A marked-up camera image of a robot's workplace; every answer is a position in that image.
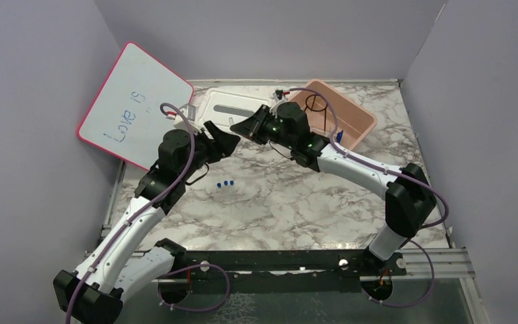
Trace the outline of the white plastic lid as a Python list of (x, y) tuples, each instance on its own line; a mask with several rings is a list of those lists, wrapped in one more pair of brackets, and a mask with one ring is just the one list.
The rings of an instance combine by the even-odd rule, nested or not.
[(270, 104), (271, 100), (266, 97), (210, 89), (197, 108), (194, 122), (203, 127), (204, 122), (211, 121), (219, 129), (229, 132), (232, 125), (251, 117), (262, 105)]

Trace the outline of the black wire tripod stand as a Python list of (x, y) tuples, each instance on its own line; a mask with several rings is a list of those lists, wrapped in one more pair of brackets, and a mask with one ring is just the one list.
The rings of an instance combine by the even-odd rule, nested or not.
[(323, 131), (326, 131), (327, 126), (327, 109), (328, 104), (324, 99), (321, 98), (321, 96), (318, 96), (317, 94), (310, 94), (305, 99), (305, 110), (312, 111), (314, 113), (321, 113), (322, 114), (322, 125), (323, 125)]

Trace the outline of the blue hexagonal clamp piece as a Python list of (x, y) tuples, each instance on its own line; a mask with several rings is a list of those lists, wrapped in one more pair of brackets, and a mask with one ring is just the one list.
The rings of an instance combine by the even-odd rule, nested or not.
[(341, 142), (342, 137), (343, 137), (343, 134), (344, 134), (344, 131), (343, 131), (343, 130), (341, 130), (340, 132), (338, 132), (338, 133), (337, 133), (337, 135), (336, 135), (336, 142), (337, 142), (337, 143), (340, 143), (340, 142)]

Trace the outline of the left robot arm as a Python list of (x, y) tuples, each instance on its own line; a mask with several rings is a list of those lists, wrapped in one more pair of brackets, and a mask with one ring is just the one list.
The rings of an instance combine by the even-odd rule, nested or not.
[(205, 164), (229, 157), (240, 138), (217, 128), (168, 131), (159, 157), (140, 180), (124, 216), (94, 252), (72, 272), (60, 271), (53, 287), (66, 321), (114, 323), (124, 303), (162, 275), (177, 277), (185, 268), (184, 249), (156, 246), (138, 261), (128, 261), (152, 228), (185, 194), (187, 179)]

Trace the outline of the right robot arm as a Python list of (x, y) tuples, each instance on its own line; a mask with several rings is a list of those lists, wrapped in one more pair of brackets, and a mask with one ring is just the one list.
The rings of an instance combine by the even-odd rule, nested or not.
[(385, 202), (386, 223), (362, 257), (363, 268), (372, 275), (389, 266), (394, 252), (417, 234), (437, 205), (420, 166), (387, 165), (343, 148), (313, 132), (306, 112), (297, 103), (282, 103), (274, 113), (263, 105), (230, 130), (256, 144), (284, 146), (302, 167), (353, 182)]

